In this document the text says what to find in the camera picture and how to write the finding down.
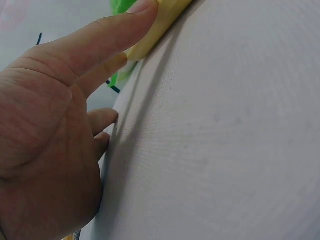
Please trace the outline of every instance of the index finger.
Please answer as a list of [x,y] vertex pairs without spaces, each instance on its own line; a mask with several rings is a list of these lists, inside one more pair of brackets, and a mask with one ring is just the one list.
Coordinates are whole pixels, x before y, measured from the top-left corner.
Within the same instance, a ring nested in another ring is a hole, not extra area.
[[45,65],[41,67],[43,74],[71,86],[80,76],[129,49],[148,33],[157,16],[157,1],[140,0],[136,4],[135,13],[99,19],[66,37],[31,49],[24,57]]

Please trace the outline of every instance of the skin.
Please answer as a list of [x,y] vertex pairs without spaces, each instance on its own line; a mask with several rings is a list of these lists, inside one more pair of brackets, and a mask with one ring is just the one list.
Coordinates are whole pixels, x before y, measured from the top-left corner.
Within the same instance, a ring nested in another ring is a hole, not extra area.
[[0,72],[0,228],[7,240],[62,239],[98,212],[103,132],[118,113],[87,99],[148,32],[156,0],[27,51]]

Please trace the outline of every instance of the white backdrop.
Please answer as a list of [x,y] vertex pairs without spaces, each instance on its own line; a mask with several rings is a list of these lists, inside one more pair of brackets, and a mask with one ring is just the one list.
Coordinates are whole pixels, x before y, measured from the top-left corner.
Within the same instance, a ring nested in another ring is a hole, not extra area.
[[198,0],[115,107],[86,240],[320,239],[319,0]]
[[[68,35],[111,15],[109,0],[0,0],[0,70],[37,44]],[[88,109],[112,107],[118,96],[102,86]]]

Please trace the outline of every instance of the green plastic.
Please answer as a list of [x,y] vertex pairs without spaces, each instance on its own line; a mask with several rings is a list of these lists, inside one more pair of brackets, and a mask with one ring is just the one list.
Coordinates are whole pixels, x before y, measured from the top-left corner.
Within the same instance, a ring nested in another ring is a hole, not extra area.
[[110,0],[113,15],[125,13],[137,0]]
[[[125,13],[135,2],[137,2],[137,0],[110,0],[113,15]],[[123,85],[121,84],[121,82],[127,81],[129,79],[131,73],[135,69],[136,64],[136,62],[128,62],[128,64],[124,68],[119,70],[111,77],[108,86],[110,88],[118,88],[119,85]]]

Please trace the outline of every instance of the yellow object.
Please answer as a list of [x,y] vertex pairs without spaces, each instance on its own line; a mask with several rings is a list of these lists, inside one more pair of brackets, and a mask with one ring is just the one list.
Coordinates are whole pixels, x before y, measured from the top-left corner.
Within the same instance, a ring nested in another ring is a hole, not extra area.
[[148,34],[129,53],[128,59],[140,61],[154,48],[160,38],[193,0],[158,0],[158,15]]
[[63,240],[74,240],[75,239],[75,234],[72,234],[70,236],[65,237]]

